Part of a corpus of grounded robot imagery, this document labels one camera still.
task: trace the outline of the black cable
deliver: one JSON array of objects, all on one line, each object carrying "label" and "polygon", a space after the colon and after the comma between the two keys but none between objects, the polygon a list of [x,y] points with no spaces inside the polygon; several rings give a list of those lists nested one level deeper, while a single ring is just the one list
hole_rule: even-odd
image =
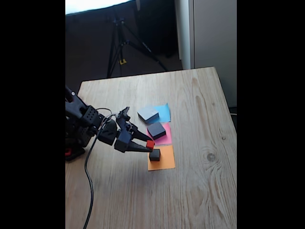
[{"label": "black cable", "polygon": [[96,110],[107,110],[107,111],[110,111],[110,113],[112,114],[112,111],[108,108],[101,107],[101,108],[97,108]]},{"label": "black cable", "polygon": [[[108,120],[111,119],[111,117],[112,117],[112,115],[111,115],[109,118],[107,118],[107,120],[106,120],[105,122],[108,122]],[[90,150],[89,150],[89,152],[88,152],[88,154],[87,154],[86,161],[85,161],[85,172],[86,172],[87,178],[88,178],[88,180],[89,180],[90,192],[91,192],[91,200],[90,200],[89,212],[88,212],[88,215],[87,215],[87,218],[86,218],[86,222],[85,222],[85,225],[84,225],[84,228],[83,228],[83,229],[86,229],[86,228],[87,228],[87,225],[88,225],[88,222],[89,222],[89,219],[90,219],[90,215],[91,215],[91,212],[92,212],[92,207],[93,207],[93,184],[92,184],[91,177],[90,177],[90,175],[89,175],[89,173],[88,173],[87,163],[88,163],[89,156],[90,156],[91,151],[92,151],[92,149],[93,149],[93,147],[94,147],[94,145],[95,145],[96,139],[97,139],[97,137],[98,137],[100,131],[103,131],[103,126],[100,128],[98,134],[96,135],[96,137],[95,137],[95,139],[94,139],[94,141],[93,141],[93,143],[92,143],[92,145],[91,145],[91,147],[90,147]]]}]

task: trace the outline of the white wall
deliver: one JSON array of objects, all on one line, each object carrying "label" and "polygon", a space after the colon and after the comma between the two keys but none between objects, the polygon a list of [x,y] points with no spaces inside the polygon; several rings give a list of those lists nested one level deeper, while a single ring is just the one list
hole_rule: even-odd
[{"label": "white wall", "polygon": [[195,68],[215,66],[229,107],[237,106],[236,3],[194,0],[193,6]]},{"label": "white wall", "polygon": [[175,0],[179,58],[183,69],[194,68],[193,1]]}]

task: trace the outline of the wood grain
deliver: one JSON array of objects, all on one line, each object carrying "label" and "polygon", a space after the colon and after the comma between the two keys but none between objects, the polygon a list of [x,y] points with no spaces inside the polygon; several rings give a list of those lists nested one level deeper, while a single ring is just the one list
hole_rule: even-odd
[{"label": "wood grain", "polygon": [[[214,67],[83,82],[78,95],[113,112],[130,106],[144,133],[137,110],[168,103],[176,163],[147,171],[146,153],[97,141],[88,161],[88,229],[237,228],[236,131]],[[89,209],[85,156],[66,163],[68,229],[81,229]]]}]

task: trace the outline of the black cube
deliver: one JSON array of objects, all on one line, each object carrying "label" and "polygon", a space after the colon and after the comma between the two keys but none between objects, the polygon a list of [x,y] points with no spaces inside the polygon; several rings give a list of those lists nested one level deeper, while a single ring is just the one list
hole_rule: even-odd
[{"label": "black cube", "polygon": [[166,135],[166,131],[161,123],[157,122],[149,127],[147,127],[149,134],[152,136],[153,140],[156,140],[159,137]]},{"label": "black cube", "polygon": [[160,161],[160,149],[154,149],[152,152],[149,153],[149,160],[150,161]]}]

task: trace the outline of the gray block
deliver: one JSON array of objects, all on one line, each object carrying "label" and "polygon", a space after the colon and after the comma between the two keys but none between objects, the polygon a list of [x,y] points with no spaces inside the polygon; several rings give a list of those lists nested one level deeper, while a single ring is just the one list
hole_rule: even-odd
[{"label": "gray block", "polygon": [[147,106],[138,110],[138,115],[145,123],[148,123],[149,121],[158,118],[159,112],[153,106]]}]

